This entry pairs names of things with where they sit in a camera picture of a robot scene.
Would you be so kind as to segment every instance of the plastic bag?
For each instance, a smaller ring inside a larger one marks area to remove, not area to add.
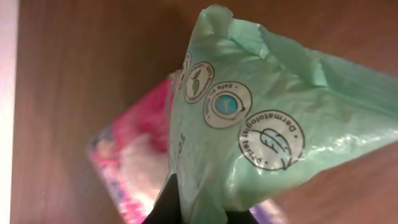
[[[180,72],[171,74],[179,79]],[[165,114],[176,82],[164,80],[95,137],[90,158],[128,224],[142,223],[151,212],[168,170],[169,141]],[[270,201],[252,208],[260,223],[284,224]]]
[[[221,6],[199,15],[177,86],[169,175],[185,223],[226,223],[225,210],[398,140],[398,79]]]

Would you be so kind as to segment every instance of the feather icon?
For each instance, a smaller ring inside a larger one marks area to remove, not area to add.
[[[262,131],[252,130],[260,134],[260,142],[268,149],[278,154],[283,170],[291,165],[292,151],[287,140],[276,130],[266,128]]]

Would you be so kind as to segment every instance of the dermatologist tested logo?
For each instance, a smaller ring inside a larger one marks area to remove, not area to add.
[[[239,147],[254,166],[286,170],[298,161],[305,147],[302,128],[287,113],[265,110],[249,117],[238,136]]]

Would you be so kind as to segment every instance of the circular logo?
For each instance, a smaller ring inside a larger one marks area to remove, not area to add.
[[[182,71],[181,71],[181,75],[180,75],[180,82],[178,84],[178,89],[181,89],[184,78],[187,76],[187,74],[189,72],[189,67],[191,65],[191,59],[192,59],[192,54],[190,52],[188,52],[187,55],[185,56],[184,63],[182,64]]]
[[[185,101],[196,103],[206,93],[214,79],[214,68],[208,62],[200,62],[192,67],[185,85]]]
[[[212,128],[227,128],[249,113],[252,105],[250,90],[238,82],[221,82],[211,87],[206,96],[203,115]]]
[[[302,155],[305,139],[299,124],[277,110],[258,112],[248,118],[239,132],[244,156],[264,170],[286,170]]]

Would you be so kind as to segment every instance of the white wall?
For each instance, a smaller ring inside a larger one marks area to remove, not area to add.
[[[0,0],[0,223],[10,222],[18,0]]]

